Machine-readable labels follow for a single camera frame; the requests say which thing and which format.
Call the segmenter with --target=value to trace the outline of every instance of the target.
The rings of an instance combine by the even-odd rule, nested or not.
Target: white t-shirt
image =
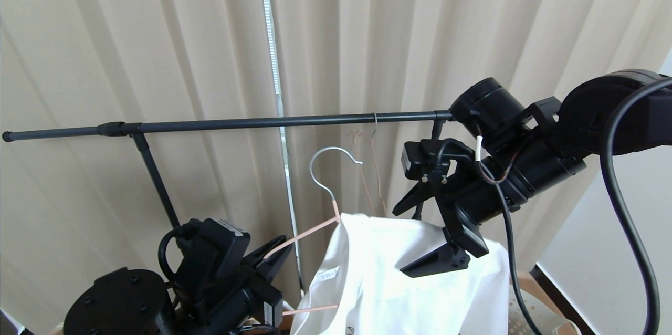
[[[487,240],[490,254],[466,270],[417,278],[399,270],[445,242],[429,223],[344,213],[298,306],[338,309],[296,314],[292,335],[504,335],[509,270],[500,244]]]

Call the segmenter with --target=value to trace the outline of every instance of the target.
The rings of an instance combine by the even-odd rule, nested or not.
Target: horizontal bar
[[[130,135],[150,132],[185,132],[185,131],[214,131],[225,129],[255,129],[273,127],[305,127],[310,125],[337,125],[337,124],[365,124],[372,122],[406,122],[452,120],[448,110],[430,112],[397,112],[397,113],[367,113],[367,114],[337,114],[331,116],[304,116],[304,117],[268,117],[268,118],[238,118],[235,120],[200,120],[178,122],[142,122],[140,124],[123,124],[121,122],[103,124],[98,127],[49,129],[43,131],[4,132],[5,142],[21,141],[25,139],[44,139],[60,137],[79,137],[84,135]],[[106,132],[109,125],[117,126],[118,132]]]

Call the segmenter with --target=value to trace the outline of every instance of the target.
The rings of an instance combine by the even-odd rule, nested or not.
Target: beige curtain
[[[446,109],[489,76],[523,105],[562,100],[605,72],[658,69],[672,45],[672,0],[271,2],[289,116]],[[0,14],[3,131],[277,114],[262,0],[1,0]],[[299,230],[329,216],[308,173],[317,149],[343,146],[365,162],[358,170],[333,151],[317,163],[343,211],[391,216],[412,185],[401,147],[431,126],[379,124],[375,153],[372,124],[288,129]],[[357,131],[366,138],[355,147]],[[470,142],[457,124],[443,136]],[[278,129],[148,139],[180,220],[229,218],[250,231],[252,247],[291,233]],[[521,268],[540,256],[595,166],[514,215]],[[2,143],[0,178],[0,305],[34,332],[62,321],[100,275],[159,270],[156,247],[170,225],[130,139]],[[439,223],[434,206],[424,213]],[[502,241],[501,220],[484,232]],[[307,283],[329,235],[300,245]],[[180,261],[176,248],[170,261]],[[293,258],[277,282],[296,303]]]

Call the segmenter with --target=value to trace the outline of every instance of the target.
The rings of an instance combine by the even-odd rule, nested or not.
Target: wire hanger
[[[327,150],[341,151],[341,152],[345,153],[348,157],[350,157],[351,161],[353,161],[354,163],[357,163],[357,164],[364,164],[364,162],[356,160],[355,157],[353,157],[350,152],[348,152],[347,150],[345,150],[343,148],[337,148],[336,146],[329,146],[328,148],[321,149],[321,150],[317,151],[317,153],[315,153],[315,155],[313,155],[312,158],[310,158],[310,164],[309,164],[310,177],[312,178],[312,181],[315,182],[315,184],[319,185],[325,191],[329,192],[329,196],[331,196],[331,205],[334,208],[334,217],[320,223],[319,225],[317,225],[315,227],[312,227],[308,230],[305,230],[305,232],[303,232],[299,235],[296,235],[296,237],[288,239],[287,241],[279,244],[278,247],[275,247],[274,249],[269,251],[268,254],[266,254],[266,256],[264,256],[264,259],[269,258],[271,255],[273,255],[277,251],[283,249],[284,247],[289,246],[290,244],[293,244],[294,242],[300,240],[301,238],[306,237],[307,235],[310,235],[310,234],[316,232],[317,230],[322,229],[323,227],[325,227],[327,225],[331,225],[331,223],[334,223],[334,222],[341,223],[341,213],[339,212],[338,204],[336,203],[336,198],[334,198],[334,193],[326,185],[317,181],[317,178],[315,177],[315,174],[312,171],[312,164],[315,162],[315,158],[317,158],[317,155],[320,155],[321,153],[324,153]]]

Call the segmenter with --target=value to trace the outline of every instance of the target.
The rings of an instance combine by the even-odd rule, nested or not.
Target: clothes hanger
[[[312,181],[315,182],[315,184],[319,185],[320,187],[322,187],[322,189],[329,192],[329,196],[331,196],[331,205],[333,206],[333,209],[334,209],[334,217],[320,223],[317,226],[314,226],[314,227],[312,227],[308,230],[305,230],[305,232],[303,232],[299,235],[296,235],[296,237],[288,239],[287,241],[279,244],[277,247],[275,247],[274,249],[269,251],[268,254],[266,254],[266,256],[264,256],[264,259],[269,258],[271,255],[273,255],[277,251],[283,249],[284,247],[287,247],[290,244],[293,244],[293,243],[297,242],[298,240],[302,239],[303,237],[306,237],[307,235],[310,235],[310,234],[316,232],[317,230],[322,229],[323,227],[325,227],[327,225],[330,225],[331,223],[334,223],[334,222],[341,223],[341,213],[338,209],[338,204],[336,203],[336,198],[334,197],[334,193],[331,191],[331,189],[329,189],[329,187],[327,187],[326,185],[319,182],[317,180],[317,178],[315,177],[315,173],[312,171],[312,164],[315,162],[315,158],[317,158],[318,155],[320,155],[321,153],[323,153],[327,150],[341,151],[341,152],[345,153],[348,157],[350,157],[351,161],[353,161],[354,163],[357,163],[357,164],[363,164],[363,161],[356,160],[355,157],[353,157],[350,152],[348,152],[347,150],[345,150],[343,148],[337,148],[336,146],[329,146],[328,148],[320,149],[319,151],[317,151],[317,153],[315,153],[312,156],[312,158],[310,158],[310,163],[309,163],[310,177],[312,178]],[[304,312],[307,312],[307,311],[318,311],[318,310],[327,310],[327,309],[336,309],[336,308],[338,308],[338,305],[307,307],[306,309],[283,311],[282,315],[283,316],[292,316],[293,314],[304,313]]]

